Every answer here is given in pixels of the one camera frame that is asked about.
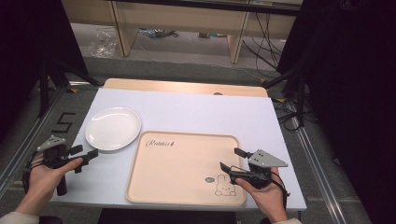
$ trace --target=human hand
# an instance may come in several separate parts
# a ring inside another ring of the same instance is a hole
[[[271,172],[279,174],[276,167],[271,168]],[[280,184],[278,176],[272,175],[272,179]],[[268,216],[272,223],[288,219],[283,206],[282,190],[277,185],[271,183],[264,189],[256,189],[244,179],[237,178],[235,181],[253,197],[259,209]]]
[[[58,169],[50,169],[44,164],[34,167],[30,173],[29,190],[15,211],[39,216],[52,198],[64,174],[76,169],[82,161],[82,158],[78,158]]]

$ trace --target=floor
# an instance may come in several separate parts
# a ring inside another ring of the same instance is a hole
[[[180,74],[177,74],[178,70],[175,67],[191,69],[191,76],[197,76],[197,79],[204,77],[195,74],[195,68],[203,69],[200,71],[207,74],[212,72],[211,68],[216,68],[216,71],[223,69],[224,72],[220,78],[224,78],[230,83],[243,79],[250,85],[260,85],[264,80],[271,80],[279,76],[272,66],[260,59],[257,60],[256,56],[246,46],[241,48],[238,63],[230,63],[227,41],[223,37],[201,38],[196,33],[178,32],[177,37],[149,38],[146,35],[139,34],[128,57],[121,57],[116,47],[111,57],[100,59],[91,55],[90,45],[98,43],[98,35],[102,38],[106,38],[108,35],[109,41],[115,41],[114,30],[111,27],[82,24],[72,24],[72,27],[90,74],[95,74],[99,79],[106,76],[125,77],[131,76],[131,74],[152,79],[158,76],[155,71],[148,70],[152,68],[150,65],[153,63],[161,64],[163,68],[168,69],[163,71],[168,77],[163,78],[170,78],[169,76],[174,78],[180,76],[182,78]],[[272,39],[271,41],[274,48],[283,49],[284,40]],[[266,41],[262,41],[262,38],[245,37],[245,42],[256,52],[261,42],[265,44],[265,48],[268,48]],[[260,53],[270,63],[275,63],[268,51],[261,49]],[[110,61],[113,65],[105,67]],[[284,83],[280,83],[273,90],[269,90],[270,97],[281,97],[282,84]],[[81,88],[80,92],[84,97],[93,97],[95,89]],[[29,128],[35,124],[35,116],[32,115],[38,112],[37,101],[38,94],[36,90],[33,90],[32,97],[23,110],[21,118],[14,129],[10,131],[6,141],[1,144],[1,151],[5,151],[1,159],[1,170],[5,169],[7,162],[13,156],[12,152],[19,147],[23,138],[28,134]],[[64,106],[79,106],[89,109],[88,105],[72,104],[65,104]],[[277,115],[281,117],[292,110],[294,104],[274,104],[274,106]],[[308,113],[304,120],[305,127],[299,131],[290,130],[295,127],[295,119],[280,124],[308,207],[302,213],[290,211],[288,215],[299,217],[303,223],[371,223],[359,198],[350,186],[342,166],[332,161],[332,149],[316,122],[315,115]],[[21,188],[18,186],[8,188],[6,194],[1,198],[0,216],[12,211],[21,197],[23,197]],[[335,205],[341,207],[339,210],[341,214],[332,211],[333,209],[337,210],[333,207],[332,199],[335,199]],[[64,223],[96,223],[100,212],[99,208],[94,207],[76,208],[50,205],[45,214],[62,217]],[[236,217],[240,223],[259,223],[262,214],[258,211],[252,211],[237,213]]]

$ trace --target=white tabletop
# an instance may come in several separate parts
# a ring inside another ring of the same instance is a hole
[[[93,150],[85,139],[85,128],[91,118],[110,107],[128,107],[142,120],[141,132],[212,133],[236,137],[245,151],[262,149],[289,164],[279,173],[290,192],[289,210],[304,211],[306,205],[290,160],[285,141],[270,98],[172,93],[160,91],[127,91],[100,89],[81,125],[74,146],[83,145],[85,154]],[[100,153],[82,173],[66,175],[67,194],[54,196],[54,203],[98,207],[245,211],[257,209],[250,195],[242,206],[202,206],[160,203],[131,203],[125,196],[133,167],[137,140],[111,153]],[[248,161],[243,160],[248,170]]]

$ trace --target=gray floor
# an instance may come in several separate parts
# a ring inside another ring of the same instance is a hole
[[[238,64],[231,64],[226,38],[205,39],[198,38],[198,34],[195,33],[182,32],[179,33],[179,37],[168,36],[155,39],[138,35],[137,42],[128,57],[122,58],[116,49],[113,57],[101,59],[91,56],[90,44],[96,41],[98,29],[102,27],[73,24],[73,28],[90,74],[99,80],[106,80],[109,77],[128,77],[259,86],[263,78],[270,80],[272,77],[278,76],[273,68],[258,60],[257,66],[265,76],[260,74],[256,69],[256,57],[245,47],[241,49]],[[114,38],[111,29],[106,29],[106,31]],[[251,48],[258,50],[258,46],[252,38],[245,37],[245,40]],[[258,43],[262,41],[259,38],[255,38],[255,40]],[[284,41],[273,40],[273,42],[277,48],[283,48]],[[264,58],[272,60],[269,54],[265,54]],[[271,97],[280,96],[282,84],[280,83],[269,90]],[[67,111],[78,113],[72,120],[72,130],[69,133],[64,133],[64,137],[70,139],[69,144],[73,143],[73,137],[78,132],[78,125],[83,121],[85,113],[90,107],[89,101],[96,93],[96,88],[91,86],[83,85],[77,88],[77,93],[65,93],[62,96],[61,103],[54,108],[52,119],[49,119],[44,130],[36,139],[35,147],[48,138],[52,130],[62,129],[63,126],[59,126],[56,122],[60,114]],[[38,98],[38,91],[34,89],[26,102],[25,109],[20,114],[20,119],[9,131],[5,141],[1,143],[1,171],[6,168],[7,162],[28,134],[30,127],[34,125],[39,108]],[[280,117],[286,112],[283,109],[277,109],[276,113]],[[285,126],[293,127],[292,120],[287,121]],[[302,222],[342,223],[335,222],[331,216],[299,134],[296,131],[288,131],[285,126],[281,124],[280,127],[307,203],[307,210],[301,213]],[[320,126],[315,122],[315,115],[309,114],[305,117],[304,130],[309,138],[310,146],[315,150],[329,186],[341,206],[345,223],[371,223],[342,167],[332,162],[332,149]],[[18,180],[20,175],[18,172],[14,180]],[[22,197],[21,189],[9,188],[0,201],[0,216],[12,211]],[[101,209],[95,207],[50,204],[44,215],[58,216],[64,220],[64,223],[78,224],[96,223],[100,212]],[[298,217],[299,214],[289,212],[289,216]],[[259,211],[237,213],[237,220],[241,223],[259,223],[261,218],[262,214]]]

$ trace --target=white plate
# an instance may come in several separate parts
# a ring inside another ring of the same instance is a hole
[[[113,107],[99,112],[90,120],[85,138],[98,149],[116,150],[134,141],[141,126],[141,120],[133,110]]]

